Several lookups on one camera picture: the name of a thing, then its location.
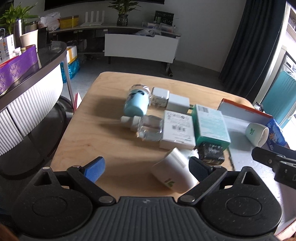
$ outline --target television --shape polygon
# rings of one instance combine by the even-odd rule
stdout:
[[[95,1],[105,1],[105,0],[59,0],[59,1],[45,0],[44,11],[52,8],[56,8],[56,7],[62,7],[69,4],[74,4],[74,3],[95,2]],[[137,1],[165,4],[165,0],[137,0]]]

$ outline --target gray wall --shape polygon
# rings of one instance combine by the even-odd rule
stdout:
[[[59,7],[44,12],[45,0],[15,0],[23,6],[38,2],[31,14],[44,16],[59,11],[62,17],[79,15],[84,22],[86,11],[105,10],[105,21],[116,23],[117,12],[107,8],[108,1]],[[246,0],[165,0],[165,4],[140,2],[141,11],[132,11],[129,24],[153,21],[156,10],[175,14],[174,25],[182,34],[176,59],[220,72],[234,40]]]

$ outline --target beige cup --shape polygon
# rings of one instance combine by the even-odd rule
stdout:
[[[36,51],[38,52],[38,30],[31,31],[20,36],[20,42],[22,44],[22,47],[36,45]]]
[[[254,146],[262,147],[268,139],[269,129],[264,125],[251,123],[246,128],[245,135]]]

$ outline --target wooden table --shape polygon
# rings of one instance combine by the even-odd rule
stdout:
[[[55,153],[51,167],[64,171],[72,165],[84,166],[98,156],[106,161],[106,171],[96,184],[118,199],[120,196],[173,196],[181,194],[161,184],[151,173],[153,164],[167,150],[158,142],[144,142],[120,125],[129,88],[134,84],[156,86],[186,96],[190,104],[217,109],[223,98],[252,106],[244,98],[208,87],[177,80],[138,74],[104,72],[94,81],[75,112]],[[163,116],[164,108],[150,107],[147,114]],[[229,154],[223,166],[232,169]]]

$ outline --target teal box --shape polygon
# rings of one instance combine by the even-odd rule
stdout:
[[[196,104],[191,113],[196,146],[206,142],[222,146],[231,143],[222,112]]]

